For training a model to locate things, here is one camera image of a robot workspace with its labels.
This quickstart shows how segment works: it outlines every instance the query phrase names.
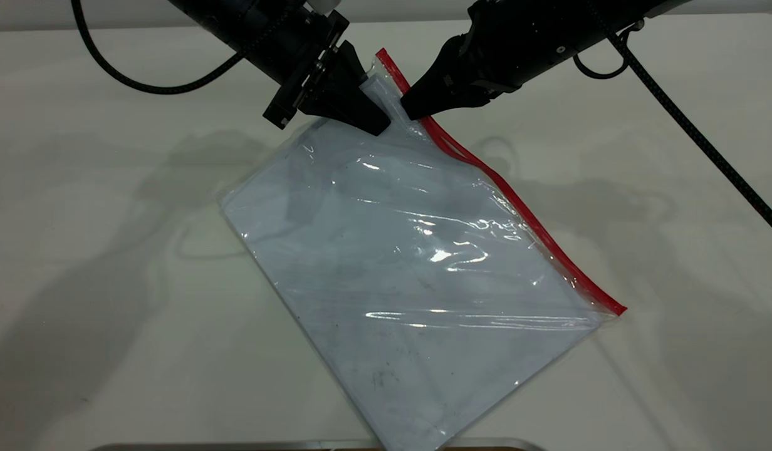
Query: white component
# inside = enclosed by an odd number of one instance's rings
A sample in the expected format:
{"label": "white component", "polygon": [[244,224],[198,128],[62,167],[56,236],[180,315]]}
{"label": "white component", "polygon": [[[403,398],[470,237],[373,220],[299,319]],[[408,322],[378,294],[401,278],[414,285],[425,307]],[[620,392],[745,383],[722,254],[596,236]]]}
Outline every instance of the white component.
{"label": "white component", "polygon": [[341,3],[341,0],[308,0],[308,4],[318,14],[328,14],[338,6],[338,3]]}

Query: wall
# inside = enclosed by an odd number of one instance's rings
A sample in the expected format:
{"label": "wall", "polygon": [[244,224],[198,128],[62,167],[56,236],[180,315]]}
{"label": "wall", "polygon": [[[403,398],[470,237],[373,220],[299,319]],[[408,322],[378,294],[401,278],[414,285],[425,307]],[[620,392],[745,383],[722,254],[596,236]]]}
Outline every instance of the wall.
{"label": "wall", "polygon": [[[474,0],[344,0],[338,10],[352,22],[466,18]],[[166,0],[83,0],[95,28],[188,25]],[[772,11],[772,0],[692,0],[682,13]],[[0,0],[3,29],[73,28],[69,0]]]}

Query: plastic bag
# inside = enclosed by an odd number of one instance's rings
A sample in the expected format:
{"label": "plastic bag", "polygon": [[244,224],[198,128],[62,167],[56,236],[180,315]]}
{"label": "plastic bag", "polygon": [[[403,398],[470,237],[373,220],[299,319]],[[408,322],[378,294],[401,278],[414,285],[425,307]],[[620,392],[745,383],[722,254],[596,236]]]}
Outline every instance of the plastic bag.
{"label": "plastic bag", "polygon": [[221,204],[383,446],[431,451],[624,308],[383,69],[362,89],[380,137],[317,120]]}

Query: white table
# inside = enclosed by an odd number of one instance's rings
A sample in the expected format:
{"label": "white table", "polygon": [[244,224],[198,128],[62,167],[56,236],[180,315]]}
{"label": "white table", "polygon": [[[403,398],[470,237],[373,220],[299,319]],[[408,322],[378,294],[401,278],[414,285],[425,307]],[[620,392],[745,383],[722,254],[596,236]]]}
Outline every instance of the white table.
{"label": "white table", "polygon": [[[345,36],[416,80],[468,26]],[[96,35],[151,83],[231,54],[197,28]],[[772,205],[772,17],[658,18],[632,49]],[[605,43],[584,60],[619,63]],[[275,88],[245,63],[145,95],[75,32],[0,33],[0,451],[369,438],[214,202],[306,121],[260,117]],[[465,437],[772,449],[772,231],[633,74],[565,63],[439,120],[630,308]]]}

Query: red zipper seal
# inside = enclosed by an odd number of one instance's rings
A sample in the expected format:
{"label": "red zipper seal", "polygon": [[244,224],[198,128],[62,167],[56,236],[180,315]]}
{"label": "red zipper seal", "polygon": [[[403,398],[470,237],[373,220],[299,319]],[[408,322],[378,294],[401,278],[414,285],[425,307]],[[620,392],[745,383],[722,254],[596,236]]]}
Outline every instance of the red zipper seal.
{"label": "red zipper seal", "polygon": [[[409,88],[411,88],[411,85],[409,85],[409,82],[405,79],[403,73],[400,72],[400,69],[397,68],[397,64],[394,63],[394,60],[392,60],[392,57],[389,56],[388,52],[386,52],[386,49],[380,49],[380,51],[378,51],[375,56],[383,64],[386,72],[388,72],[389,75],[392,75],[392,79],[394,79],[394,82],[397,85],[397,88],[400,89],[400,92],[406,94]],[[558,244],[556,244],[553,237],[547,233],[546,229],[543,227],[543,225],[541,225],[541,222],[539,222],[537,217],[531,213],[528,205],[526,205],[523,200],[520,199],[520,197],[517,195],[517,192],[511,188],[511,185],[509,185],[509,182],[506,182],[506,179],[501,177],[501,175],[498,174],[494,169],[489,168],[486,163],[482,162],[478,157],[475,157],[455,139],[452,139],[449,133],[444,131],[444,129],[441,128],[441,126],[437,123],[437,121],[434,120],[434,118],[425,117],[420,120],[420,123],[422,123],[424,128],[428,131],[429,136],[434,141],[434,143],[436,143],[439,149],[441,149],[441,151],[450,157],[455,158],[456,160],[460,160],[460,162],[469,163],[470,165],[481,169],[484,174],[492,179],[492,182],[494,182],[495,185],[498,186],[498,189],[503,192],[503,195],[506,196],[511,205],[517,209],[518,214],[520,214],[520,216],[528,224],[529,228],[534,232],[539,241],[541,241],[546,246],[547,251],[550,252],[550,255],[555,257],[561,266],[563,266],[563,268],[570,273],[570,283],[572,283],[573,286],[576,286],[576,288],[581,288],[582,291],[588,294],[590,298],[594,299],[597,303],[604,306],[604,308],[607,308],[614,314],[621,315],[624,311],[627,310],[626,306],[618,303],[613,297],[600,289],[597,284],[592,282],[592,280],[590,280],[589,277],[587,277],[587,275],[584,274],[583,271],[581,271],[581,269],[579,269],[578,266],[576,266],[569,257],[567,257],[564,251],[562,251]]]}

